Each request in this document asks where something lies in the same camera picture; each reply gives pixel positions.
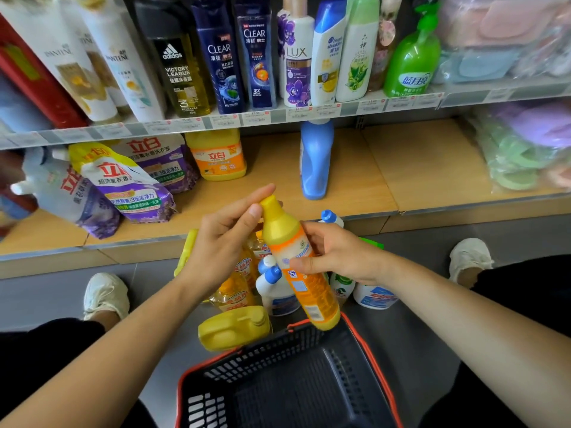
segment blue bottle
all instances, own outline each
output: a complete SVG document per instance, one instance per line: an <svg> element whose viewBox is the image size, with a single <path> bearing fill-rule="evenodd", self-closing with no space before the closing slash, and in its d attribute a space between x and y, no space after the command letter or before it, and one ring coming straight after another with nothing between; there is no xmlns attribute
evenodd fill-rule
<svg viewBox="0 0 571 428"><path fill-rule="evenodd" d="M38 107L3 73L0 73L0 119L15 133L54 128Z"/></svg>
<svg viewBox="0 0 571 428"><path fill-rule="evenodd" d="M300 174L302 192L308 200L320 200L325 196L334 135L331 119L302 123Z"/></svg>
<svg viewBox="0 0 571 428"><path fill-rule="evenodd" d="M218 112L243 112L245 103L240 63L227 1L194 0L192 13L216 93Z"/></svg>
<svg viewBox="0 0 571 428"><path fill-rule="evenodd" d="M238 33L247 69L247 93L253 109L277 106L272 69L272 9L269 0L236 0Z"/></svg>

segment shoe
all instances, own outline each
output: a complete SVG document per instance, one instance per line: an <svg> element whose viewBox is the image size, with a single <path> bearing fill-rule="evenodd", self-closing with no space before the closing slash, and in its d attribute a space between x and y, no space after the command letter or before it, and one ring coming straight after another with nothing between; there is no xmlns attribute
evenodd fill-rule
<svg viewBox="0 0 571 428"><path fill-rule="evenodd" d="M96 273L87 283L83 319L89 320L98 311L116 312L122 320L129 314L127 286L113 273Z"/></svg>
<svg viewBox="0 0 571 428"><path fill-rule="evenodd" d="M450 280L458 284L458 275L462 270L492 268L493 260L490 251L483 240L465 238L450 252Z"/></svg>

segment red bottle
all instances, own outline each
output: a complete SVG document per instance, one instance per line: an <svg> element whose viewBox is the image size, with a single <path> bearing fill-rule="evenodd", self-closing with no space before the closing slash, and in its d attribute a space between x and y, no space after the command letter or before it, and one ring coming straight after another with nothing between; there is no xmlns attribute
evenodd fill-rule
<svg viewBox="0 0 571 428"><path fill-rule="evenodd" d="M87 126L71 96L0 15L0 69L58 129Z"/></svg>

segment green pump bottle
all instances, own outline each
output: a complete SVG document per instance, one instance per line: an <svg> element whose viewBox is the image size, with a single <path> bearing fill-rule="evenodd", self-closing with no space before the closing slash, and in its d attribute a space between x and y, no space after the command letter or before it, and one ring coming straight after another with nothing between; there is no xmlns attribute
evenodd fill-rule
<svg viewBox="0 0 571 428"><path fill-rule="evenodd" d="M424 4L415 9L424 16L416 32L405 37L395 50L383 88L387 97L421 95L430 84L441 52L440 41L434 35L438 8L438 4Z"/></svg>

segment shopping basket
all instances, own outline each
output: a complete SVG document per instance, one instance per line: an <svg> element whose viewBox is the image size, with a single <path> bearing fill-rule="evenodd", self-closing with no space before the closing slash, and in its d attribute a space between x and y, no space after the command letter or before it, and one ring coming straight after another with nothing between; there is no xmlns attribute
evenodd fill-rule
<svg viewBox="0 0 571 428"><path fill-rule="evenodd" d="M371 350L349 318L309 320L190 368L178 428L403 428Z"/></svg>

